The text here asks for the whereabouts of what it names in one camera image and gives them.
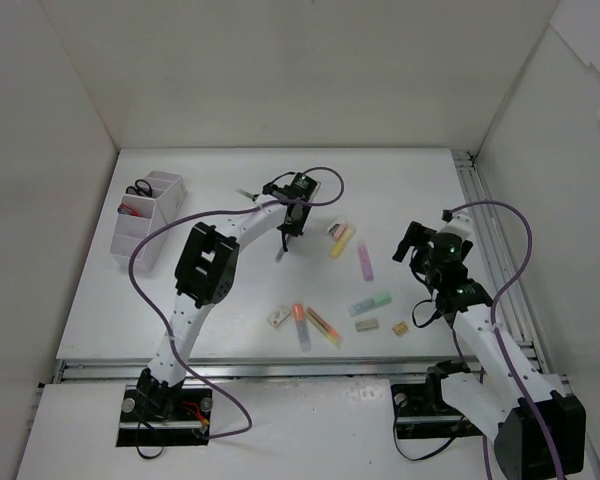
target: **desk organizer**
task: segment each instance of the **desk organizer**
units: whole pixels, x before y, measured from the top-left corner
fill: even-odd
[[[139,216],[118,214],[111,241],[111,255],[123,267],[129,265],[129,257],[147,235],[176,219],[178,210],[187,196],[180,175],[166,172],[151,172],[143,178],[153,189],[152,197],[141,197],[125,193],[120,200],[136,211]],[[167,239],[164,233],[149,242],[138,255],[135,269],[150,271],[156,263],[162,246]]]

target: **yellow highlighter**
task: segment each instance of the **yellow highlighter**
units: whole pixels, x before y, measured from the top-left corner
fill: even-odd
[[[355,235],[355,233],[356,233],[356,227],[354,227],[353,225],[347,225],[346,230],[340,236],[340,238],[338,239],[336,244],[333,246],[333,248],[331,249],[331,253],[329,255],[331,255],[331,257],[333,257],[333,258],[338,258],[340,256],[340,254],[342,253],[342,251],[344,250],[344,247],[347,246],[347,243],[349,243],[349,240],[351,240],[351,238]]]

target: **green highlighter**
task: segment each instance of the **green highlighter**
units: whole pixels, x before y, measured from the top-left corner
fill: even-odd
[[[347,308],[347,311],[349,312],[350,317],[357,317],[358,315],[370,312],[371,310],[382,307],[383,305],[388,305],[389,303],[391,303],[391,294],[389,292],[382,292],[371,298],[362,300],[361,302],[354,303]]]

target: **purple marker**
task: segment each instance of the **purple marker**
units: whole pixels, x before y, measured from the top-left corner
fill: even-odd
[[[360,257],[360,265],[362,266],[362,276],[367,282],[372,281],[373,269],[371,268],[369,252],[364,242],[358,242],[358,257]]]

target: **white table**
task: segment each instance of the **white table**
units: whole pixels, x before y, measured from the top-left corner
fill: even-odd
[[[409,463],[391,436],[393,411],[386,380],[230,382],[253,429],[206,447],[172,447],[152,461],[116,448],[124,384],[64,384],[45,388],[18,480],[386,479],[486,478],[480,438],[459,439],[434,460]],[[216,432],[244,425],[241,413],[214,395]],[[423,455],[442,440],[401,441]],[[493,453],[495,480],[503,480]],[[588,462],[571,480],[593,480]]]
[[[57,357],[82,363],[145,362],[162,338],[162,324],[133,291],[126,270],[109,254],[116,208],[127,185],[152,170],[182,175],[189,191],[179,212],[182,217],[219,208],[248,208],[249,200],[235,193],[236,187],[257,192],[280,173],[315,165],[333,167],[343,175],[344,197],[333,206],[311,211],[304,237],[293,239],[280,264],[274,263],[280,248],[277,231],[241,252],[233,290],[207,319],[192,362],[454,355],[443,321],[426,330],[411,328],[400,338],[391,331],[399,321],[410,323],[413,305],[427,295],[411,277],[408,259],[403,264],[391,260],[409,222],[439,228],[442,210],[464,203],[449,150],[163,149],[121,152]],[[338,183],[333,176],[318,172],[315,178],[322,182],[318,200],[335,195]],[[339,216],[355,224],[358,232],[342,256],[333,260],[328,255],[332,240],[325,230]],[[143,288],[165,312],[172,310],[173,272],[189,230],[187,225],[172,230],[153,271],[139,275]],[[359,239],[369,248],[376,276],[371,283],[362,278],[355,249]],[[490,285],[477,248],[466,264],[472,277]],[[346,307],[383,290],[391,291],[393,303],[361,317],[378,318],[381,328],[357,333]],[[278,330],[267,323],[279,304],[295,302],[313,307],[330,322],[344,337],[342,348],[334,348],[309,326],[313,348],[303,354],[293,322]],[[431,307],[423,305],[418,312],[423,321]]]

